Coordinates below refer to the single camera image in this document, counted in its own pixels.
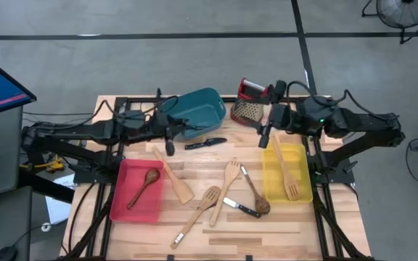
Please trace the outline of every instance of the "gray floor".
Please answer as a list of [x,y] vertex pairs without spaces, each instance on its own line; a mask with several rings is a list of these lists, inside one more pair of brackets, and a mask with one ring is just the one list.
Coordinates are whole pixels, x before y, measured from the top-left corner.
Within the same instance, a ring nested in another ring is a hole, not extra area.
[[[299,0],[307,33],[397,32],[361,18],[365,1]],[[0,35],[295,32],[289,0],[0,0]],[[308,38],[317,91],[348,88],[375,112],[399,114],[407,139],[353,160],[361,214],[372,254],[418,260],[418,183],[404,161],[418,138],[418,38]],[[241,77],[262,84],[305,80],[296,38],[0,41],[0,66],[38,96],[26,111],[90,112],[100,94],[183,94],[214,87],[235,94]],[[358,111],[350,102],[343,106]],[[418,176],[418,153],[409,155]],[[46,222],[34,196],[33,225]],[[36,231],[32,260],[56,257],[62,225]]]

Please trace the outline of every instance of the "yellow tray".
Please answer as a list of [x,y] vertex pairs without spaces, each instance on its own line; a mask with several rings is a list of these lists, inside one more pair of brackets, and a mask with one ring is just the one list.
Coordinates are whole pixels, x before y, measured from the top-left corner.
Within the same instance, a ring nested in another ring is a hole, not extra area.
[[263,191],[269,202],[311,202],[312,188],[306,150],[302,144],[280,144],[283,160],[299,183],[303,197],[290,201],[284,190],[283,172],[271,143],[262,151]]

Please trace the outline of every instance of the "wooden spatula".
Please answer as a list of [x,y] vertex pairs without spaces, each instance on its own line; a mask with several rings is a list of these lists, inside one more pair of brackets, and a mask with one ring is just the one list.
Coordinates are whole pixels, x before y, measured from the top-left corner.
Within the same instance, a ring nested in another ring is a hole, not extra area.
[[197,208],[193,216],[188,220],[188,223],[181,229],[179,235],[172,241],[171,248],[175,249],[180,244],[181,240],[192,228],[196,220],[201,216],[201,214],[206,211],[206,209],[212,207],[216,203],[218,197],[221,194],[221,190],[217,186],[211,186],[202,196],[200,206]]
[[186,204],[194,197],[193,191],[190,189],[188,184],[185,183],[185,181],[182,181],[175,175],[175,173],[173,173],[171,167],[168,166],[167,162],[164,160],[162,154],[159,152],[159,149],[157,149],[156,146],[152,148],[152,152],[154,152],[154,155],[158,160],[164,163],[164,170],[172,181],[173,192],[175,192],[175,195],[177,198],[179,198],[180,203]]
[[214,212],[212,212],[212,217],[210,218],[209,225],[211,227],[216,225],[218,214],[221,211],[226,192],[229,190],[230,184],[235,180],[235,178],[237,178],[237,176],[239,174],[239,168],[240,167],[241,167],[241,164],[239,164],[236,161],[236,159],[233,159],[225,167],[224,187],[222,187],[222,192],[221,192],[220,197],[218,198],[216,208],[214,209]]
[[288,171],[288,168],[283,161],[282,149],[280,149],[280,144],[277,141],[275,135],[272,137],[271,142],[272,145],[274,145],[276,158],[282,167],[284,190],[287,192],[288,199],[291,201],[298,200],[302,197],[298,181],[293,176],[291,176],[291,173]]

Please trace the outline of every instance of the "pink tray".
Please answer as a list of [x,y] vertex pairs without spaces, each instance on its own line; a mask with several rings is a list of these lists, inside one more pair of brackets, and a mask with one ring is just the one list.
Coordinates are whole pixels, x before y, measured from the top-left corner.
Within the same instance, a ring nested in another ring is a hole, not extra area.
[[[142,187],[146,172],[152,168],[159,170],[159,179],[148,185],[135,205],[128,210],[127,204]],[[110,219],[114,221],[156,222],[159,218],[163,176],[163,163],[159,160],[122,160],[112,200]]]

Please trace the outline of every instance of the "kitchen knife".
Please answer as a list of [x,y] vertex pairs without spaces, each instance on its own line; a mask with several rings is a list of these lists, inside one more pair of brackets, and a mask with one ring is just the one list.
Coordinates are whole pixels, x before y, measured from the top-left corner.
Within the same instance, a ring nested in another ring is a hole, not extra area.
[[204,146],[212,146],[226,142],[226,138],[208,138],[206,141],[197,144],[185,145],[185,149],[197,149]]
[[257,217],[257,218],[260,218],[261,217],[261,214],[257,213],[254,210],[250,210],[250,209],[248,209],[247,207],[245,207],[245,206],[243,206],[241,204],[238,204],[238,203],[234,202],[233,200],[229,199],[228,197],[225,197],[224,198],[224,203],[227,204],[227,205],[229,205],[230,207],[239,208],[244,213],[249,214],[249,215],[252,215],[253,217]]

